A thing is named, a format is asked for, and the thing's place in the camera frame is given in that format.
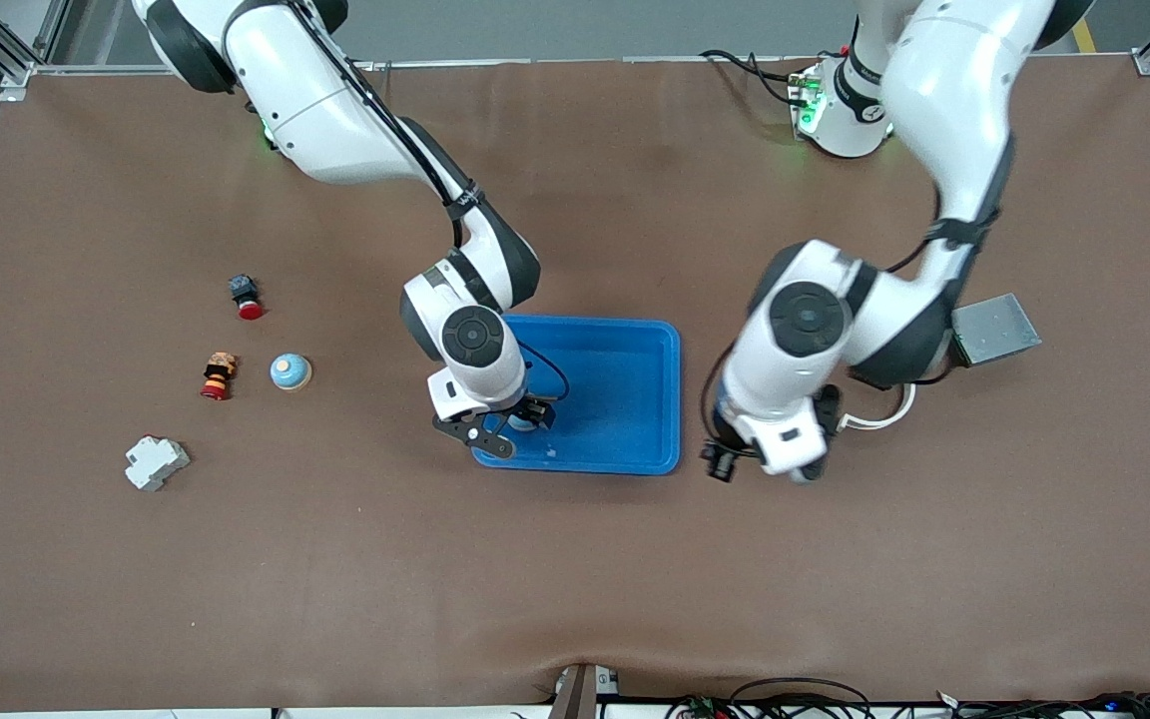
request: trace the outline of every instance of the small figurine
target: small figurine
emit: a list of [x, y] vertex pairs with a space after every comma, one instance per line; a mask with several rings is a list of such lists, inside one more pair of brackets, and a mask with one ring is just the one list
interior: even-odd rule
[[228, 352], [217, 352], [207, 360], [207, 368], [204, 376], [207, 381], [201, 385], [198, 395], [207, 399], [229, 399], [229, 380], [233, 376], [233, 369], [238, 368], [238, 359]]
[[156, 491], [162, 487], [162, 480], [189, 464], [189, 456], [184, 453], [184, 448], [169, 438], [145, 435], [126, 451], [126, 460], [132, 464], [123, 469], [126, 479], [138, 490]]
[[250, 276], [230, 278], [229, 295], [233, 298], [233, 305], [238, 305], [238, 318], [259, 320], [264, 315], [264, 308], [260, 306], [260, 291], [255, 290], [255, 282]]
[[299, 354], [279, 355], [278, 359], [274, 359], [273, 365], [269, 365], [269, 378], [282, 390], [297, 391], [309, 383], [312, 376], [314, 366]]

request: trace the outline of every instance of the red button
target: red button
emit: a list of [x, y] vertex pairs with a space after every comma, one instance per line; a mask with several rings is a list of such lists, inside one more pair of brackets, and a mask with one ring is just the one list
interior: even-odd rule
[[238, 318], [244, 320], [259, 320], [264, 315], [263, 306], [254, 304], [254, 301], [247, 300], [238, 305]]

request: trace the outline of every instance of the white cable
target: white cable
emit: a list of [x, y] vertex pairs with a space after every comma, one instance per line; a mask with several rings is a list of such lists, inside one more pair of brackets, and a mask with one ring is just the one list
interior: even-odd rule
[[845, 414], [841, 418], [841, 422], [836, 423], [836, 431], [841, 431], [844, 428], [856, 428], [861, 429], [861, 431], [872, 433], [875, 429], [884, 429], [902, 420], [912, 408], [912, 400], [917, 399], [917, 385], [913, 383], [906, 383], [904, 385], [904, 399], [899, 401], [898, 410], [895, 410], [894, 414], [884, 420], [861, 420], [854, 418], [853, 414]]

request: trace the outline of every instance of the floor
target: floor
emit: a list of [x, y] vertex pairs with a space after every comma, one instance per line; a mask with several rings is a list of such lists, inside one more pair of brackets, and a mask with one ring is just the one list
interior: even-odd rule
[[[51, 1], [0, 0], [0, 17], [32, 40]], [[836, 0], [355, 0], [337, 40], [354, 58], [396, 61], [692, 55], [708, 47], [812, 55], [848, 41], [852, 23], [850, 5]], [[1089, 26], [1098, 51], [1128, 51], [1150, 37], [1150, 0], [1099, 0]], [[1050, 51], [1076, 53], [1078, 44], [1070, 36]], [[52, 63], [159, 59], [128, 0], [70, 0]]]

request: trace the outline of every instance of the yellow line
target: yellow line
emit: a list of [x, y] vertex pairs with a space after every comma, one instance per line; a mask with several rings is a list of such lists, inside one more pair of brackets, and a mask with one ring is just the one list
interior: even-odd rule
[[1090, 26], [1086, 23], [1086, 18], [1079, 20], [1072, 26], [1072, 37], [1076, 38], [1076, 49], [1081, 53], [1098, 53], [1099, 49], [1094, 46], [1094, 36], [1090, 36]]

